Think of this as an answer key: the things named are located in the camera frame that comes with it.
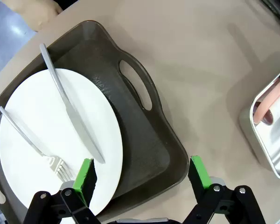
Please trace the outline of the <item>dark brown handled tray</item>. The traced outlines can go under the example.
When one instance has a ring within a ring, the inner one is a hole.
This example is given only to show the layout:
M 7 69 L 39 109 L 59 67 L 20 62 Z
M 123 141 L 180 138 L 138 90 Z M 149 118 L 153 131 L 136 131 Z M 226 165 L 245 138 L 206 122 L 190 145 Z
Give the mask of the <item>dark brown handled tray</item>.
M 168 123 L 156 87 L 144 66 L 120 49 L 97 21 L 83 21 L 49 46 L 56 67 L 92 81 L 107 97 L 119 122 L 123 170 L 119 186 L 100 221 L 114 218 L 179 184 L 189 169 L 188 155 Z M 121 73 L 121 61 L 141 78 L 152 101 L 145 110 L 132 83 Z

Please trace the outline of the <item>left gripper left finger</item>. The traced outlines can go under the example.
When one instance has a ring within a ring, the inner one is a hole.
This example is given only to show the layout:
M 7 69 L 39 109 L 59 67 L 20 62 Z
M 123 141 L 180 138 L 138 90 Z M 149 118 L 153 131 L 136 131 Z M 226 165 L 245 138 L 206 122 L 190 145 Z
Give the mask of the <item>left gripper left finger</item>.
M 23 224 L 60 224 L 68 217 L 75 224 L 101 224 L 89 209 L 96 182 L 93 159 L 84 159 L 71 187 L 63 187 L 54 195 L 47 191 L 34 194 Z

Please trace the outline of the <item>white round plate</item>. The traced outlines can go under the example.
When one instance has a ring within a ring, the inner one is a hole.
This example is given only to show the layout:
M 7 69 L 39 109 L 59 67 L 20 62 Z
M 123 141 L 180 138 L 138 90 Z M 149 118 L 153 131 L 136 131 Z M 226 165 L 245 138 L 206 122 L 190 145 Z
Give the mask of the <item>white round plate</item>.
M 119 124 L 107 98 L 93 82 L 71 70 L 56 72 L 105 160 L 104 164 L 95 163 L 97 182 L 90 209 L 97 215 L 112 199 L 121 175 L 123 145 Z M 5 110 L 42 152 L 61 157 L 73 176 L 84 159 L 92 157 L 77 135 L 49 71 L 37 72 L 21 83 Z M 10 188 L 26 207 L 36 192 L 54 194 L 62 185 L 5 117 L 0 122 L 0 161 Z

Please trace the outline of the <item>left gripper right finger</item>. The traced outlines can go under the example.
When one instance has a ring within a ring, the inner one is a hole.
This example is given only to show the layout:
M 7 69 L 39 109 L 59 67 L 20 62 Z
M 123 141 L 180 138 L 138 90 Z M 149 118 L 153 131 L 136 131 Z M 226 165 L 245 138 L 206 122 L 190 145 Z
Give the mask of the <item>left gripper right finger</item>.
M 200 156 L 190 158 L 188 178 L 197 204 L 184 224 L 209 224 L 214 214 L 223 214 L 229 224 L 266 224 L 252 189 L 214 183 Z

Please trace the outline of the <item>person's right hand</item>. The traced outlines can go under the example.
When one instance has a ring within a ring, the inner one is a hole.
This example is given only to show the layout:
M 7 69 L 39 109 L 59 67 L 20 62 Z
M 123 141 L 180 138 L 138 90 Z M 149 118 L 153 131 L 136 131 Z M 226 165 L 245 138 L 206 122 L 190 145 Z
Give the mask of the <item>person's right hand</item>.
M 1 0 L 18 13 L 33 31 L 40 31 L 63 10 L 54 0 Z

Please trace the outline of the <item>silver table knife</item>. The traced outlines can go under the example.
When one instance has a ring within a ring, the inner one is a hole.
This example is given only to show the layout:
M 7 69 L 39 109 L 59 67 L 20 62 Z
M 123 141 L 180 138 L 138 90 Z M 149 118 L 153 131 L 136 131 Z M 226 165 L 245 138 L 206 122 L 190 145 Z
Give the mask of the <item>silver table knife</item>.
M 68 117 L 69 117 L 76 133 L 78 134 L 78 136 L 79 136 L 80 140 L 82 141 L 82 143 L 84 144 L 84 146 L 88 149 L 90 154 L 93 156 L 93 158 L 96 159 L 99 163 L 104 164 L 105 160 L 104 160 L 100 150 L 95 145 L 88 129 L 86 128 L 84 122 L 82 121 L 81 116 L 76 111 L 76 109 L 74 108 L 73 104 L 70 102 L 70 100 L 66 94 L 66 91 L 65 91 L 65 89 L 56 73 L 55 67 L 51 61 L 51 58 L 49 56 L 46 45 L 44 43 L 41 43 L 39 45 L 39 48 L 40 48 L 42 57 L 45 61 L 45 64 L 52 76 L 52 79 L 53 79 L 53 81 L 57 87 L 57 90 L 61 96 L 61 99 L 65 105 L 66 112 L 68 114 Z

